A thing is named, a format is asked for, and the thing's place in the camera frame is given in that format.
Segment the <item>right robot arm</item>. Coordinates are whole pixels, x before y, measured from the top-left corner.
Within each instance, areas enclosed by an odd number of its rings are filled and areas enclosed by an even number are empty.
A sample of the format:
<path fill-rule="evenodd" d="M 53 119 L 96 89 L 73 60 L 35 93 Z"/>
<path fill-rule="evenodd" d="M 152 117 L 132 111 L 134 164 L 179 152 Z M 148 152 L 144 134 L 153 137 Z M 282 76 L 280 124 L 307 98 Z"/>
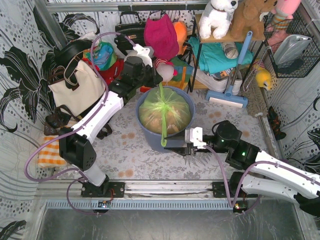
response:
<path fill-rule="evenodd" d="M 166 150 L 181 156 L 212 153 L 220 166 L 228 205 L 234 208 L 240 193 L 268 196 L 297 204 L 315 217 L 320 215 L 320 176 L 287 164 L 241 139 L 242 132 L 228 120 L 216 123 L 212 135 L 201 127 L 186 128 L 172 136 L 162 133 L 161 144 L 183 141 Z"/>

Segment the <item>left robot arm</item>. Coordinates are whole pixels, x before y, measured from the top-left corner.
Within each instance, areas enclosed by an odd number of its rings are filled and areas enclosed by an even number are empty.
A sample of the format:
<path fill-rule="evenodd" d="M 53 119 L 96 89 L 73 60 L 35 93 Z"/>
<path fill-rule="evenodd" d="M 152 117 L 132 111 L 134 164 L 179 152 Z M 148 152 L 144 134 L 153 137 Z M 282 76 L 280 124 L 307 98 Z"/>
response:
<path fill-rule="evenodd" d="M 61 129 L 59 155 L 83 175 L 80 194 L 82 197 L 123 197 L 123 194 L 116 194 L 115 191 L 123 190 L 124 185 L 110 184 L 109 177 L 96 163 L 97 154 L 92 143 L 111 117 L 136 95 L 138 88 L 154 87 L 160 82 L 161 80 L 156 77 L 151 57 L 127 56 L 120 78 L 109 84 L 108 91 L 103 93 L 87 115 L 73 127 Z"/>

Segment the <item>magenta cloth bag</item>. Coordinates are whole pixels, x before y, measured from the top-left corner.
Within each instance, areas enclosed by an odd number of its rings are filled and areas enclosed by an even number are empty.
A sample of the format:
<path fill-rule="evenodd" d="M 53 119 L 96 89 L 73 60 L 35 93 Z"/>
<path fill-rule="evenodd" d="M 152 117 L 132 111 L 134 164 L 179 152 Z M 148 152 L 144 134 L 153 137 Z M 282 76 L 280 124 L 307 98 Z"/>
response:
<path fill-rule="evenodd" d="M 147 19 L 144 28 L 144 42 L 153 48 L 156 58 L 171 60 L 179 52 L 179 44 L 174 25 L 165 13 L 160 19 Z"/>

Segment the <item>cream canvas tote bag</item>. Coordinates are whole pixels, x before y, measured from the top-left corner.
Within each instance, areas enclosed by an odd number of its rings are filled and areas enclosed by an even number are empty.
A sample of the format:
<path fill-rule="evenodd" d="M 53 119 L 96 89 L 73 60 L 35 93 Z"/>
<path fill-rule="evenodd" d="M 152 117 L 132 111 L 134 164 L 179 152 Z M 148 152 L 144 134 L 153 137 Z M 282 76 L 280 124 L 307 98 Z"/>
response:
<path fill-rule="evenodd" d="M 49 88 L 57 107 L 65 105 L 73 115 L 78 116 L 101 98 L 105 91 L 105 81 L 82 60 L 77 64 L 75 76 L 75 87 L 67 88 L 66 81 L 59 80 L 49 85 Z"/>

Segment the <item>pink plush doll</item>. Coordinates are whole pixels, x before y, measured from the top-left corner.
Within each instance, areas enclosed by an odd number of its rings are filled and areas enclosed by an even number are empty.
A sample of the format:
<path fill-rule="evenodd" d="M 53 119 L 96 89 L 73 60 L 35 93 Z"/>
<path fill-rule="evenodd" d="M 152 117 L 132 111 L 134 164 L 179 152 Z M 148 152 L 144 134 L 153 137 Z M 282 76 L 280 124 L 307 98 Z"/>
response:
<path fill-rule="evenodd" d="M 174 68 L 173 63 L 168 60 L 156 58 L 154 66 L 165 83 L 170 82 L 173 77 L 178 75 L 178 71 Z"/>

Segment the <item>crumpled brown paper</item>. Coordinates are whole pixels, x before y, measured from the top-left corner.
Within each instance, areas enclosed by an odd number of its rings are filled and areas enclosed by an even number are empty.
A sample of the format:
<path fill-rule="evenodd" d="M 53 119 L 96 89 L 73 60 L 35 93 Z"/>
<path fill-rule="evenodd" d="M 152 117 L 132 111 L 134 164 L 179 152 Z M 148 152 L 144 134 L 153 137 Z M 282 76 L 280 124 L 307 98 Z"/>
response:
<path fill-rule="evenodd" d="M 164 114 L 167 134 L 174 134 L 184 129 L 191 121 L 191 113 L 188 108 L 178 109 L 172 107 Z M 163 110 L 141 107 L 139 109 L 139 120 L 149 131 L 161 134 L 163 125 Z"/>

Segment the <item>black leather handbag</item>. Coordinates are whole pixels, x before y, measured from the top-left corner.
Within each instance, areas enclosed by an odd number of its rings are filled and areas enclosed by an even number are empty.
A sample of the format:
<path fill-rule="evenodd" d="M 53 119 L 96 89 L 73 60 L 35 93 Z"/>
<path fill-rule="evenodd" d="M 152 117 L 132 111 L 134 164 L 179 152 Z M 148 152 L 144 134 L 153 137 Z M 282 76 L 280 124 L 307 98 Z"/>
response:
<path fill-rule="evenodd" d="M 122 16 L 124 15 L 136 15 L 137 22 L 123 24 Z M 135 44 L 139 44 L 140 46 L 145 47 L 146 46 L 145 40 L 144 40 L 145 26 L 146 26 L 146 23 L 140 19 L 138 12 L 123 11 L 120 14 L 119 24 L 115 26 L 115 31 L 123 35 L 126 35 Z M 127 55 L 127 51 L 133 50 L 133 46 L 123 36 L 117 35 L 114 39 L 114 43 L 116 44 L 118 50 L 121 53 L 123 53 L 125 56 Z"/>

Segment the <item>teal cloth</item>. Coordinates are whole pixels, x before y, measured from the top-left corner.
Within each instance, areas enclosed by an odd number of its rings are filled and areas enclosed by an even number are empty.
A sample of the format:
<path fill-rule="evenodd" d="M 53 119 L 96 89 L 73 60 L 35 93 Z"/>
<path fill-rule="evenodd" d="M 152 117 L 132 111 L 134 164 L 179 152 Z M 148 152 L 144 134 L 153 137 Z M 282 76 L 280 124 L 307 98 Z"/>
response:
<path fill-rule="evenodd" d="M 192 47 L 195 57 L 197 57 L 198 48 L 200 45 L 199 40 L 196 37 L 190 37 L 188 42 Z M 243 44 L 236 42 L 235 45 L 237 50 L 240 52 Z M 247 50 L 242 65 L 250 64 L 252 60 L 253 53 Z M 198 66 L 201 71 L 205 71 L 210 74 L 215 74 L 236 67 L 237 62 L 238 58 L 229 59 L 225 56 L 224 51 L 219 42 L 202 44 L 200 57 L 198 61 Z"/>

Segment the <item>grey patterned sneaker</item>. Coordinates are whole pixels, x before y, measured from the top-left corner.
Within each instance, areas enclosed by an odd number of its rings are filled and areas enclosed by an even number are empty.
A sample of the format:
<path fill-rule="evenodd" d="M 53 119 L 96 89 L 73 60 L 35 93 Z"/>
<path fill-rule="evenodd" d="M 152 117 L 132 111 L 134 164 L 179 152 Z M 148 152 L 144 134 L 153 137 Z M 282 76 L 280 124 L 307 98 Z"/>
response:
<path fill-rule="evenodd" d="M 221 47 L 226 58 L 236 59 L 239 56 L 235 42 L 222 42 Z"/>

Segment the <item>white plush dog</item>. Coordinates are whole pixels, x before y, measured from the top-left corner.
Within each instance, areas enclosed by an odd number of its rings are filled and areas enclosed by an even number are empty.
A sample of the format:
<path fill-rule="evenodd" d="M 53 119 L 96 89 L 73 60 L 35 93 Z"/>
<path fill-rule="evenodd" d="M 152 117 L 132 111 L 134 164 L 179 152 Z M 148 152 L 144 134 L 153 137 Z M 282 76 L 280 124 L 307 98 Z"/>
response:
<path fill-rule="evenodd" d="M 199 36 L 216 40 L 222 39 L 228 32 L 238 0 L 210 0 L 199 20 Z"/>

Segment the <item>black hat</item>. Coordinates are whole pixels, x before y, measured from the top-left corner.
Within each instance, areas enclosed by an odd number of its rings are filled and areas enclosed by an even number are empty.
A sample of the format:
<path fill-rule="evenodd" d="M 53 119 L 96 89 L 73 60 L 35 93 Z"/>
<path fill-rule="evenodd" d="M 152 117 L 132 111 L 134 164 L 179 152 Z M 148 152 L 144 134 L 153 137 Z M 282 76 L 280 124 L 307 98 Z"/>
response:
<path fill-rule="evenodd" d="M 77 39 L 70 42 L 61 50 L 55 49 L 54 60 L 58 66 L 66 67 L 72 58 L 80 52 L 89 49 L 92 46 L 92 41 L 88 39 Z"/>

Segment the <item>brown teddy bear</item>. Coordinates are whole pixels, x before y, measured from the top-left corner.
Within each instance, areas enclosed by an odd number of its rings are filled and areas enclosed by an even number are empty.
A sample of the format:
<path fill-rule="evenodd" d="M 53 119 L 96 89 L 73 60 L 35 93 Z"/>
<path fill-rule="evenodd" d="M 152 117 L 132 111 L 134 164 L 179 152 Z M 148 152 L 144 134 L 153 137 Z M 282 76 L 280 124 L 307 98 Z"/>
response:
<path fill-rule="evenodd" d="M 243 30 L 248 28 L 256 40 L 264 40 L 265 28 L 262 19 L 275 8 L 277 2 L 277 0 L 244 0 L 241 2 L 233 14 L 230 26 L 232 38 L 240 38 Z"/>

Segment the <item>orange checkered towel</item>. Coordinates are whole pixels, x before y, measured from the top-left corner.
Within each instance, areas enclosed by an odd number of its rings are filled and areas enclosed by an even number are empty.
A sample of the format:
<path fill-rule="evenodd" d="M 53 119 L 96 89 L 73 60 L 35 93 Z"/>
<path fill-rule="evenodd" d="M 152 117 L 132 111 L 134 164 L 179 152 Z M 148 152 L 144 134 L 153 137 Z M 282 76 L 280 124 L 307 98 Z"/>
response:
<path fill-rule="evenodd" d="M 41 168 L 62 168 L 68 165 L 68 163 L 60 157 L 59 140 L 48 144 L 38 153 L 37 165 Z"/>

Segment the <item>pink plush in basket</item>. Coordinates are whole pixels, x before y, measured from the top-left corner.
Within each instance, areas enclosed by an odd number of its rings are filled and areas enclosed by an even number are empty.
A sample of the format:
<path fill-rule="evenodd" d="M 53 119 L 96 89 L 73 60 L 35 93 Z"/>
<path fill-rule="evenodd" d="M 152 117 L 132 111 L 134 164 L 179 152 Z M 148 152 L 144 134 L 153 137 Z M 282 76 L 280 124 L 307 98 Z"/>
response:
<path fill-rule="evenodd" d="M 267 25 L 266 31 L 272 33 L 267 40 L 270 46 L 282 42 L 289 34 L 286 32 L 293 17 L 293 14 L 298 9 L 301 0 L 278 0 L 274 9 L 271 11 L 273 17 Z"/>

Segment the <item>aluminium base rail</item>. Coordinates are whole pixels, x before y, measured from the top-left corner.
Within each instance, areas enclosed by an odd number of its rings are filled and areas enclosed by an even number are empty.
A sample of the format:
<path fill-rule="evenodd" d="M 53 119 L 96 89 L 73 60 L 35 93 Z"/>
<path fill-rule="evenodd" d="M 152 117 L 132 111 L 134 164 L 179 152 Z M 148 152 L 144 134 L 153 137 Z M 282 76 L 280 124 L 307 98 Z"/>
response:
<path fill-rule="evenodd" d="M 221 182 L 208 180 L 110 181 L 113 192 L 97 197 L 78 181 L 50 180 L 38 185 L 35 196 L 50 208 L 88 210 L 231 210 L 225 196 L 219 196 Z"/>

